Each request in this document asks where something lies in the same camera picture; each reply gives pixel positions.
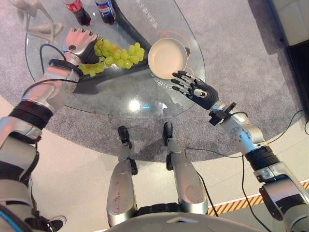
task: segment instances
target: plate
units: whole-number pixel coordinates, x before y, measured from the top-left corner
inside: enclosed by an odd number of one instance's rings
[[[187,51],[181,42],[163,38],[152,45],[148,53],[148,65],[157,77],[170,80],[172,73],[184,70],[188,61]]]

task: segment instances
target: glass table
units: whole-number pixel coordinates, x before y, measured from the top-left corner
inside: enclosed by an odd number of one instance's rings
[[[56,37],[60,50],[70,28],[82,27],[75,16],[62,2],[41,1],[55,23],[65,25]],[[130,70],[112,65],[94,77],[86,75],[76,90],[67,95],[66,105],[94,114],[119,118],[168,118],[178,115],[193,102],[172,90],[172,82],[156,77],[149,69],[147,51],[157,40],[165,37],[180,41],[188,53],[187,72],[205,80],[204,60],[190,27],[175,1],[166,0],[112,0],[117,20],[113,25],[105,24],[94,1],[83,1],[91,16],[90,26],[83,26],[109,39],[118,47],[128,49],[136,41],[145,49],[144,61]],[[38,14],[31,25],[45,23],[43,14]],[[45,40],[26,36],[26,60],[31,76],[36,81],[42,77],[39,49]],[[57,51],[44,47],[43,62],[52,58],[62,59]]]

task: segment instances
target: orange striped tape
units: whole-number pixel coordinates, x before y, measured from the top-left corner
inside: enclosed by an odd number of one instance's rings
[[[309,179],[301,181],[300,184],[304,187],[304,189],[309,189]],[[264,203],[260,193],[248,196],[248,200],[251,206]],[[218,214],[225,214],[225,213],[243,209],[246,207],[249,207],[249,205],[248,205],[246,198],[244,197],[214,205],[214,208],[216,209]],[[207,214],[210,216],[215,215],[211,205],[208,206]]]

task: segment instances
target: black shoe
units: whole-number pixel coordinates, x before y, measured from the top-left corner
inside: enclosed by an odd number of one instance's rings
[[[67,219],[65,216],[57,216],[50,219],[50,221],[47,223],[48,231],[50,232],[56,232],[59,231],[67,222]]]
[[[129,148],[132,148],[132,143],[130,141],[130,135],[125,126],[120,126],[118,128],[118,134],[123,144],[128,143]]]
[[[166,122],[163,127],[164,144],[168,145],[169,138],[173,137],[173,124],[171,122]]]

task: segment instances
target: cola bottle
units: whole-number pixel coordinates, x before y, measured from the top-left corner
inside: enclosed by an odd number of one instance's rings
[[[66,4],[69,11],[71,11],[77,21],[82,26],[89,26],[90,24],[90,15],[85,11],[81,0],[63,0]]]
[[[104,23],[113,24],[116,19],[115,10],[110,0],[95,0]]]

